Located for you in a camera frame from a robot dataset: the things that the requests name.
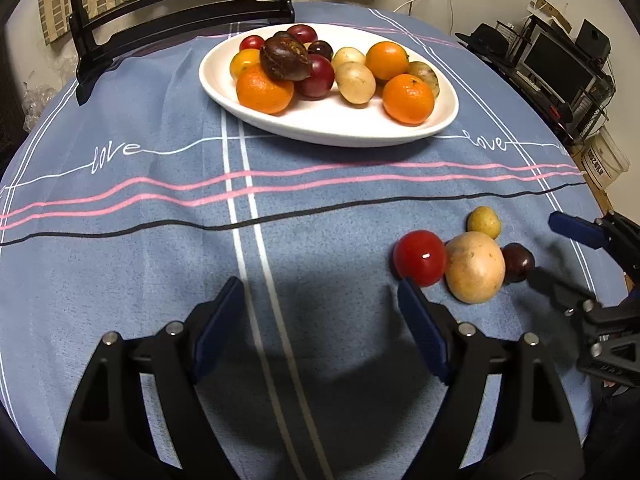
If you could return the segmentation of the orange fruit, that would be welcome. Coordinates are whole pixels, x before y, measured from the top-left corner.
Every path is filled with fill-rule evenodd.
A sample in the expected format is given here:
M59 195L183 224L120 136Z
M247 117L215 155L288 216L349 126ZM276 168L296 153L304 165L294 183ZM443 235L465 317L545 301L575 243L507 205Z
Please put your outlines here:
M379 81L389 81L409 68L408 54L400 44L380 41L366 54L366 66Z
M244 70L260 63L260 51L258 49L247 48L239 51L230 63L230 74L234 80L242 75Z

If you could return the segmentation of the dark brown passion fruit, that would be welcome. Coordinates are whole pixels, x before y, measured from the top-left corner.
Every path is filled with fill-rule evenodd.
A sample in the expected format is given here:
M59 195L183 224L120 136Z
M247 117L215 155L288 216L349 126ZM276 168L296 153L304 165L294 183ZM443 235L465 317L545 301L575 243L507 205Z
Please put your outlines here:
M305 47L293 36L278 32L259 52L260 65L273 80L301 81L310 76L311 62Z

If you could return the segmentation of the dark red plum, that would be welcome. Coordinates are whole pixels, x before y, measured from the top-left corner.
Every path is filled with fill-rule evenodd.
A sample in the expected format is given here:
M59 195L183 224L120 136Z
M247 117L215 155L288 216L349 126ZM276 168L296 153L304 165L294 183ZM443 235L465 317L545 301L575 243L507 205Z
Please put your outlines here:
M305 24L292 25L286 32L302 44L311 44L318 39L317 32L311 26Z
M334 53L331 45L323 40L314 40L313 42L307 44L307 52L309 54L321 55L328 61L332 61Z

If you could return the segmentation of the small dark plum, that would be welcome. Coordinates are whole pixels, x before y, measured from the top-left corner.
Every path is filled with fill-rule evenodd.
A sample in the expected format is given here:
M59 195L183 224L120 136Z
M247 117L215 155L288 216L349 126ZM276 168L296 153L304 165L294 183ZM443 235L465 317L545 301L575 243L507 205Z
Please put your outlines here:
M504 284L521 283L535 267L534 255L522 244L510 243L501 248L506 273Z

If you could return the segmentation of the white plastic bucket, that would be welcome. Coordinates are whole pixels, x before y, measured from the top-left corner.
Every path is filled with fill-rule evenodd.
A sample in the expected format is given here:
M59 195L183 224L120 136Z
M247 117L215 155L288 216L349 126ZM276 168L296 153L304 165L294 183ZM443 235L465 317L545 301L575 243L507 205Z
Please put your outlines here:
M601 126L582 148L582 166L597 188L605 190L629 170L630 161L608 133L608 129Z

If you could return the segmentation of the large tan round fruit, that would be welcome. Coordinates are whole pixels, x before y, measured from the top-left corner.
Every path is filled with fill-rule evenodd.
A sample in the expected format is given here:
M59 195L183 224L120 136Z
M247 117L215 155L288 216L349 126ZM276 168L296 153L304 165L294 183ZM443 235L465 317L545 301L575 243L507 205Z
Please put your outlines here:
M446 245L446 283L457 300L482 304L497 295L506 264L497 243L482 232L465 232Z

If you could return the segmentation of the red tomato on cloth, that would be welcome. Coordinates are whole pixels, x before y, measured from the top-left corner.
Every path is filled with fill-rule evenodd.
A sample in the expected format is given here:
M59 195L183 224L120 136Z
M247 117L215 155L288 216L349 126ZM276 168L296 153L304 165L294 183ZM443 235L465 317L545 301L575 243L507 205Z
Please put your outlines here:
M431 231L412 231L395 244L392 261L398 278L411 278L420 287L430 287L446 272L445 244Z

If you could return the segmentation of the black metal shelf rack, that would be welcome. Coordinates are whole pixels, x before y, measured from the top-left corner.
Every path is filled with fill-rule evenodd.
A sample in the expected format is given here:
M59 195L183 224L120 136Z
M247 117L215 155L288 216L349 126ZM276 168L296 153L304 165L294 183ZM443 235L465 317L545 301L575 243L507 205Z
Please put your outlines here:
M582 142L608 119L616 91L614 77L604 71L608 59L592 60L553 18L529 15L518 32L503 22L482 23L456 37L510 84L563 144Z

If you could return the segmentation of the black speaker box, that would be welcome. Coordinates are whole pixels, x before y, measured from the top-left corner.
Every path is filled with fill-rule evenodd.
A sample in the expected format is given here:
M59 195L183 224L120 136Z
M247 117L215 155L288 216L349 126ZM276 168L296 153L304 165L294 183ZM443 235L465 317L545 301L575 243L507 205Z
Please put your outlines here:
M597 60L600 63L604 63L611 53L611 41L608 36L588 20L582 21L582 27L575 39L575 44L592 60Z

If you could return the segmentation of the blue striped tablecloth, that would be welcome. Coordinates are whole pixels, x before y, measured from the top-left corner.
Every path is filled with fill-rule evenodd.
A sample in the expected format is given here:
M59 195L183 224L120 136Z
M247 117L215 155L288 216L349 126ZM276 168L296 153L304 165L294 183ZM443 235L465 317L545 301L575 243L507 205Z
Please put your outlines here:
M48 466L101 336L152 335L230 276L248 307L201 385L244 479L398 479L445 393L396 306L405 233L450 240L475 207L500 242L605 304L625 297L604 252L549 230L599 212L553 133L453 39L405 15L299 3L299 21L376 32L451 80L457 119L373 150L262 132L220 108L198 66L227 26L132 56L85 104L50 103L1 180L1 401Z

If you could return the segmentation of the large orange mandarin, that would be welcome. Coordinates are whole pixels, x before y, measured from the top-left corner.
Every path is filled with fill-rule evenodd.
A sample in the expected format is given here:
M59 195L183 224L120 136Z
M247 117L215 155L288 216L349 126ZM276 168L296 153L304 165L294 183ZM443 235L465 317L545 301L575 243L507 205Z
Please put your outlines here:
M430 86L410 74L400 74L387 81L382 102L386 114L406 126L423 124L435 107Z

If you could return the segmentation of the white oval plate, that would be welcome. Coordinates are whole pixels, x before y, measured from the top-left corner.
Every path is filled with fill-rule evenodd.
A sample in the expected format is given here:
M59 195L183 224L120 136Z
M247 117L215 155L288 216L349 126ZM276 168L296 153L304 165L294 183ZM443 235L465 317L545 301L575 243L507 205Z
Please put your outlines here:
M278 26L224 40L198 78L222 108L269 133L343 148L382 148L425 139L459 113L447 77L413 50L331 24Z

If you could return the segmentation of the pale yellow round fruit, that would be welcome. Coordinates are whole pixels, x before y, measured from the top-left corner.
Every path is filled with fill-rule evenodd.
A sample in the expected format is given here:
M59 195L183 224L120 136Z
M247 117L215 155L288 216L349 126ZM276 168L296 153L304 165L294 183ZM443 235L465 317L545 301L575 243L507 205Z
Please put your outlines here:
M331 64L334 70L338 70L346 63L364 65L366 64L366 56L354 47L342 47L334 53Z

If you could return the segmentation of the large orange at left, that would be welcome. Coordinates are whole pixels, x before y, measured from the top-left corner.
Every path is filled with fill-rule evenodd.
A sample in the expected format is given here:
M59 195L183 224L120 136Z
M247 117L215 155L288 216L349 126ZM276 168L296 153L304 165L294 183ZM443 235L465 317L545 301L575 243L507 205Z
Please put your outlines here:
M236 81L236 96L241 105L269 115L284 112L294 96L294 84L272 80L259 64L250 66Z

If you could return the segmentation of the small red cherry tomato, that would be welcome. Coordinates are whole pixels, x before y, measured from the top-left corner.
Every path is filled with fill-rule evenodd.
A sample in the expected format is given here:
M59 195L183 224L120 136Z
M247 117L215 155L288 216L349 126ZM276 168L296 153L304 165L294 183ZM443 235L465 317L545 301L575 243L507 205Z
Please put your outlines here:
M265 39L262 36L250 35L246 36L240 43L239 50L260 50L265 43Z

